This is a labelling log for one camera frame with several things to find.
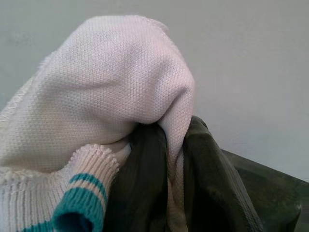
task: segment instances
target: white knit sweater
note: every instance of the white knit sweater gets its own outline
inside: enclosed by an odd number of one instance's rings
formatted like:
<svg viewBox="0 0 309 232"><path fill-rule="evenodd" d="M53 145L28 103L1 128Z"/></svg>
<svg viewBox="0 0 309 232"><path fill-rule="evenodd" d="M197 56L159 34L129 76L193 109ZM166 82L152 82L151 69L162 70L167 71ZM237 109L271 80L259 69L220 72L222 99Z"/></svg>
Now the white knit sweater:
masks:
<svg viewBox="0 0 309 232"><path fill-rule="evenodd" d="M187 231L181 147L194 81L165 30L140 16L89 19L8 103L0 115L4 231L66 228L62 216L74 221L81 191L90 199L81 209L101 205L81 212L101 230L110 183L129 154L123 139L156 121L168 142L168 225Z"/></svg>

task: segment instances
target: teal stripe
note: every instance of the teal stripe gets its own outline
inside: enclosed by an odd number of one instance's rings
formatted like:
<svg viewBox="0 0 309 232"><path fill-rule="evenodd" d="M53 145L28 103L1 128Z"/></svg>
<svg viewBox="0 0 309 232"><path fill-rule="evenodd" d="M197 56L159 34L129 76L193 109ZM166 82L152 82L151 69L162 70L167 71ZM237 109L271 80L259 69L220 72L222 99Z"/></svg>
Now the teal stripe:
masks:
<svg viewBox="0 0 309 232"><path fill-rule="evenodd" d="M25 228L22 232L50 232L53 231L53 226L50 221L45 221L37 225Z"/></svg>
<svg viewBox="0 0 309 232"><path fill-rule="evenodd" d="M93 191L81 187L68 190L57 205L52 223L56 230L102 232L104 209Z"/></svg>
<svg viewBox="0 0 309 232"><path fill-rule="evenodd" d="M105 191L105 187L102 184L102 182L99 181L99 179L97 179L94 175L91 175L89 173L79 173L79 174L74 175L72 179L69 181L69 183L76 182L78 180L89 181L90 183L97 186L103 195L104 201L107 203L107 194Z"/></svg>

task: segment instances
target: clothing pile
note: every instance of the clothing pile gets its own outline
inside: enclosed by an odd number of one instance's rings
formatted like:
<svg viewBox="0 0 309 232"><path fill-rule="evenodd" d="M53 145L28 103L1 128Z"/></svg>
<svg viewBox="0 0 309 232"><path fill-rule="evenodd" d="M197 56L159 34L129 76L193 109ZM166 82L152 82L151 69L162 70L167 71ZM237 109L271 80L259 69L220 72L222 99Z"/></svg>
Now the clothing pile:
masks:
<svg viewBox="0 0 309 232"><path fill-rule="evenodd" d="M0 115L0 231L262 231L167 28L84 22Z"/></svg>

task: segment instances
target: striped cuff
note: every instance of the striped cuff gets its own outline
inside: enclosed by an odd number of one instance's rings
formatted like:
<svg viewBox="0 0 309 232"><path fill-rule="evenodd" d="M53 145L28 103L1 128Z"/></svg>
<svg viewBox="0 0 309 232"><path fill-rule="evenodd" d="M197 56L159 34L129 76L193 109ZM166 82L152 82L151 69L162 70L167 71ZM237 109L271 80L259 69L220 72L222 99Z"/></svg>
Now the striped cuff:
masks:
<svg viewBox="0 0 309 232"><path fill-rule="evenodd" d="M108 192L118 170L110 152L99 145L84 146L76 152L76 168L52 217L56 230L103 230Z"/></svg>

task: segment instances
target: white wall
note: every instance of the white wall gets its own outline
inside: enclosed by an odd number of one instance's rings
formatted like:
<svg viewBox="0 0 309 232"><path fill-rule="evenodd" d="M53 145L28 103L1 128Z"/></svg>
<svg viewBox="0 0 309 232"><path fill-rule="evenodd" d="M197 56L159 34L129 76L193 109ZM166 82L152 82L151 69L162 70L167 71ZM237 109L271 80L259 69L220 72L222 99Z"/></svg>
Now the white wall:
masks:
<svg viewBox="0 0 309 232"><path fill-rule="evenodd" d="M162 21L219 145L309 180L308 0L1 0L0 108L84 20Z"/></svg>

